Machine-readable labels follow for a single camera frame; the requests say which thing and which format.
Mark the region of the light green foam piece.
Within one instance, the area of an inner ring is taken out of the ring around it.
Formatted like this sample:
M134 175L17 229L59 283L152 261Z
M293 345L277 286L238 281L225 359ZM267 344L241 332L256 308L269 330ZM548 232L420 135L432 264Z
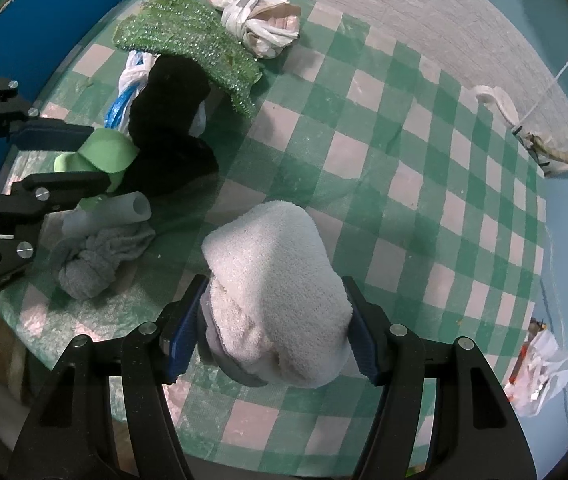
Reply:
M119 188L125 171L132 165L138 148L124 133L109 128L97 128L76 152L58 155L54 162L55 172L105 172L110 179L104 193L82 198L78 206L91 210Z

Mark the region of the white blue plastic bag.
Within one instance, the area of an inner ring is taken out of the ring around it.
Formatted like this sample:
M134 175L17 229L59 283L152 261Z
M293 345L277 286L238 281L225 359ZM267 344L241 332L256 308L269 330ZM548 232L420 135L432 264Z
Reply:
M205 71L182 55L131 51L105 126L142 148L158 134L200 136L206 127L210 84Z

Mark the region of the white towel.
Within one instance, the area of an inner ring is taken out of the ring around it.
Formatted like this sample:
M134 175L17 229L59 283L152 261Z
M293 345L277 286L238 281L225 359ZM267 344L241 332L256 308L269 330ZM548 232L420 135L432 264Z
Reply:
M206 342L227 376L248 387L317 388L340 374L353 307L304 209L260 204L211 232L201 250Z

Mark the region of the green bubble wrap sheet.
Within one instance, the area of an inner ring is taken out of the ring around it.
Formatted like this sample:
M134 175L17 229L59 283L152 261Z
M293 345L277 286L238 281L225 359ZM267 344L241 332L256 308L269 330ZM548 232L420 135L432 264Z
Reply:
M118 25L113 42L125 51L190 58L229 96L237 113L255 116L250 92L261 78L260 65L211 6L199 0L144 0Z

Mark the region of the grey sock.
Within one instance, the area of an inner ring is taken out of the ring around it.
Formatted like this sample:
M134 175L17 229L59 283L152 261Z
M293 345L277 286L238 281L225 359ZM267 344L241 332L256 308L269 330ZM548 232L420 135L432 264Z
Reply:
M147 222L69 237L60 240L48 263L64 292L75 300L89 300L105 292L116 281L119 266L139 258L155 237Z

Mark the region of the white trash bag on floor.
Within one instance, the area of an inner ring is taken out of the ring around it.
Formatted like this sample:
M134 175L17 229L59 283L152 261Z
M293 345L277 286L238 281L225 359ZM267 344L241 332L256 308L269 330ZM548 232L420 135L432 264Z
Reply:
M546 323L532 318L504 393L520 417L537 416L568 385L568 350Z

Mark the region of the translucent white tube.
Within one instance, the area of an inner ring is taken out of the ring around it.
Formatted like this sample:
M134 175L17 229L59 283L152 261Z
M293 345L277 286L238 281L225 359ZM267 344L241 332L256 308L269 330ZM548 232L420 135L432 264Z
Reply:
M90 236L101 230L149 220L148 198L139 192L101 198L87 209L78 208L64 217L61 233L67 237Z

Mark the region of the black cloth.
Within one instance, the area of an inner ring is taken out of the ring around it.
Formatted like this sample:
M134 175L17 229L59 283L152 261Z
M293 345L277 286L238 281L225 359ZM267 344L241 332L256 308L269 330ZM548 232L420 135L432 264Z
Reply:
M209 96L205 71L190 58L162 54L130 110L128 133L138 154L118 191L160 197L219 171L212 148L189 133Z

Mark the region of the green checkered tablecloth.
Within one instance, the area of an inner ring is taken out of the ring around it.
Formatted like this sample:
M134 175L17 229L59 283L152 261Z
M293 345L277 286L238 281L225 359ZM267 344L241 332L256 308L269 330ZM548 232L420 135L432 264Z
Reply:
M114 31L143 0L82 39L40 98L47 115L101 126L127 53ZM305 208L331 265L418 336L474 339L504 384L526 335L546 236L543 172L460 83L395 38L312 0L301 37L264 61L255 120L225 96L201 136L219 174L153 206L156 238L116 283L75 301L47 271L61 218L48 217L32 274L0 294L0 314L52 368L76 334L121 337L207 273L200 247L265 200ZM351 474L380 390L348 362L318 389L245 388L194 356L165 387L187 454L269 474Z

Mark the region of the pink white knotted plastic bag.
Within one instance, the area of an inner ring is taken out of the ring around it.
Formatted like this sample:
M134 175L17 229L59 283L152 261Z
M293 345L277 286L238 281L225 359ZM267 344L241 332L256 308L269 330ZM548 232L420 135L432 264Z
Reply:
M301 7L289 0L208 0L222 26L256 58L276 58L300 36Z

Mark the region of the white appliance on floor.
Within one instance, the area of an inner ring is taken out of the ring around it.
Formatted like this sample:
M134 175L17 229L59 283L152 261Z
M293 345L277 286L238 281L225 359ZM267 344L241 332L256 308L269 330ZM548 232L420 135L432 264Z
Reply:
M520 124L520 119L516 106L506 92L501 87L489 87L481 84L470 89L475 98L482 103L492 104L497 107L505 122L511 127L516 128Z

